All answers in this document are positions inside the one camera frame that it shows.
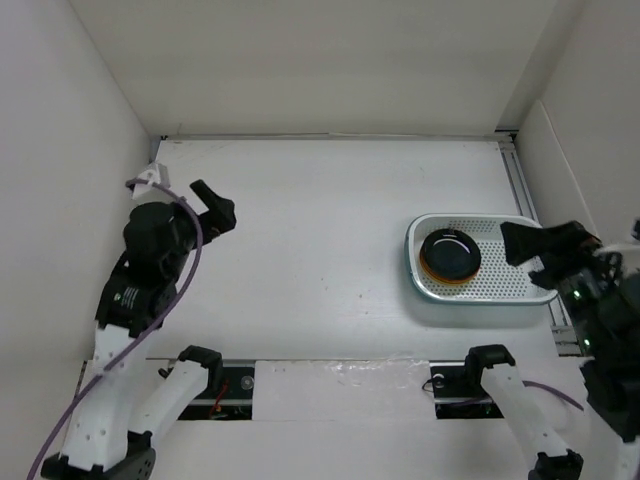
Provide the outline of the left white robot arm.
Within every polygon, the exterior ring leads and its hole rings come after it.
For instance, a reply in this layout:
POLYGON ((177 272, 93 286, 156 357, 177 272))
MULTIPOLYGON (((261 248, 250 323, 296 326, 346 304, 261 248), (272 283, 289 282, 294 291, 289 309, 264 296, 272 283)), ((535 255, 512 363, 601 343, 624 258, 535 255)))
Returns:
POLYGON ((98 302, 91 378, 47 437, 30 479, 147 479, 159 441, 184 409, 223 387, 221 354, 190 345, 136 404, 148 350, 193 281, 204 246, 236 226, 234 202, 202 180, 190 185, 202 213, 169 188, 146 184, 171 200, 130 212, 125 249, 98 302))

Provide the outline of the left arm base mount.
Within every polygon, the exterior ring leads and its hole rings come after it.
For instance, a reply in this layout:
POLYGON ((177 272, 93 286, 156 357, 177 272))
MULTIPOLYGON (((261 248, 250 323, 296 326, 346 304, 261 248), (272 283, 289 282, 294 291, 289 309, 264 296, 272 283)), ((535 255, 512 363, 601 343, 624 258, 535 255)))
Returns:
POLYGON ((179 415, 181 421, 246 421, 252 419, 255 363, 224 361, 219 389, 204 392, 179 415))

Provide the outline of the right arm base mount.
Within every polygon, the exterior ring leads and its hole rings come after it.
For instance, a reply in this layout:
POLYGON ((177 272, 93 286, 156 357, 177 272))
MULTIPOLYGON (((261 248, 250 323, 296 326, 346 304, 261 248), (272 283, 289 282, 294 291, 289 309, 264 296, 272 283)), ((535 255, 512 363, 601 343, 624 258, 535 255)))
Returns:
POLYGON ((467 378, 463 361, 435 361, 422 390, 432 396, 437 420, 481 420, 503 417, 499 407, 467 378))

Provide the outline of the orange plate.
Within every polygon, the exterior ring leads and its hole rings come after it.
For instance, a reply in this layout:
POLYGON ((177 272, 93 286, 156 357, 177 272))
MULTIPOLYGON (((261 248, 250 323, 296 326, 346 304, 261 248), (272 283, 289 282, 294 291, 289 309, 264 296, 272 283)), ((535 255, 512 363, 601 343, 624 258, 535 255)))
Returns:
POLYGON ((480 270, 480 263, 471 260, 429 262, 421 257, 419 262, 429 278, 448 286, 467 284, 477 276, 480 270))

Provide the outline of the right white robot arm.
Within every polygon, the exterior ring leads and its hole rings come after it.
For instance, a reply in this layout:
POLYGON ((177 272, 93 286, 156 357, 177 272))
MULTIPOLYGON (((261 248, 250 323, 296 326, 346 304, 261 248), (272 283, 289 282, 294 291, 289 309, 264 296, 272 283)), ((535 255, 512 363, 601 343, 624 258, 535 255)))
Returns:
POLYGON ((505 222, 506 261, 537 257, 531 282, 553 290, 587 357, 580 365, 586 390, 586 451, 570 447, 554 428, 503 345, 469 350, 462 381, 500 410, 530 479, 636 479, 639 476, 639 273, 626 272, 622 246, 604 245, 577 221, 542 228, 505 222))

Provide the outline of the black plate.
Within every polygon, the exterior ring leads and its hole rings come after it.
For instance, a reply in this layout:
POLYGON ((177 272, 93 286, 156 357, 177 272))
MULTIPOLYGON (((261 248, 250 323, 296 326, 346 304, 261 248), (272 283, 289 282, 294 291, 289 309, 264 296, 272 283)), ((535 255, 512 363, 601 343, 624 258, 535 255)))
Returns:
POLYGON ((481 266, 481 252, 478 244, 468 234, 451 228, 443 228, 429 233, 424 239, 419 259, 427 261, 463 261, 479 262, 481 266))

